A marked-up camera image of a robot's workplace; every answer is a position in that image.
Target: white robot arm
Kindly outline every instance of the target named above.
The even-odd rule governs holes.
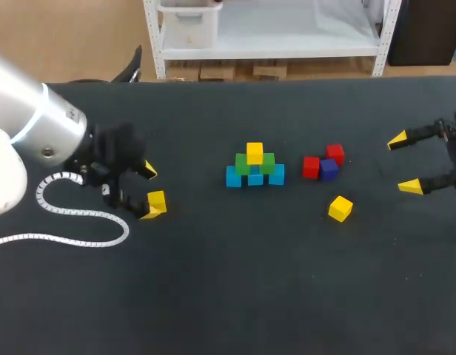
[[[81,175],[84,186],[103,186],[109,206],[142,217],[149,211],[147,201],[136,204],[124,196],[119,177],[126,171],[147,179],[157,175],[143,158],[144,145],[131,124],[105,131],[87,124],[82,111],[0,57],[0,214],[26,189],[19,152],[44,166],[62,164]]]
[[[0,214],[26,191],[26,169],[15,148],[45,166],[59,165],[77,150],[86,129],[82,111],[0,57]]]

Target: red cube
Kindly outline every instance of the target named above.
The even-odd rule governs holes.
[[[341,144],[326,146],[326,158],[335,160],[338,166],[342,166],[345,161],[345,152]]]
[[[320,171],[320,158],[305,157],[304,167],[302,168],[302,176],[306,179],[318,179]]]

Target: green cube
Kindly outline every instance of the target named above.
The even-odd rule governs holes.
[[[264,153],[263,165],[261,165],[259,167],[259,172],[262,175],[274,174],[274,172],[275,172],[274,153]]]
[[[236,175],[249,175],[251,166],[247,164],[246,154],[236,153],[235,158],[235,172]]]

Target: coiled cable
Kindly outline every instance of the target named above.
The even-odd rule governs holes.
[[[65,214],[68,216],[90,216],[90,217],[100,217],[107,220],[111,220],[123,229],[123,234],[109,242],[86,242],[83,240],[74,240],[63,237],[57,237],[51,234],[39,234],[39,233],[25,233],[25,234],[15,234],[9,237],[0,238],[0,244],[14,242],[17,240],[49,240],[51,242],[68,244],[71,246],[82,246],[85,248],[108,248],[110,246],[117,246],[120,243],[123,243],[126,238],[130,235],[130,227],[127,225],[124,220],[120,217],[115,216],[114,214],[101,212],[101,211],[92,211],[89,209],[63,209],[62,207],[56,207],[49,204],[44,199],[44,190],[54,181],[67,179],[78,185],[83,184],[83,178],[79,174],[74,174],[72,172],[57,172],[50,176],[47,176],[43,181],[37,186],[36,190],[36,200],[38,204],[45,210],[56,213],[56,214]]]

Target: blue cube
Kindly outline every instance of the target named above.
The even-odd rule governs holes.
[[[270,185],[284,185],[284,177],[286,175],[286,167],[284,164],[275,164],[274,174],[269,174]]]
[[[259,166],[251,166],[251,172],[248,175],[248,186],[262,186],[264,185],[264,177],[259,172]]]
[[[241,175],[236,175],[234,166],[227,166],[227,187],[241,187]]]
[[[320,179],[322,181],[332,181],[338,176],[337,163],[334,159],[325,159],[320,161]]]

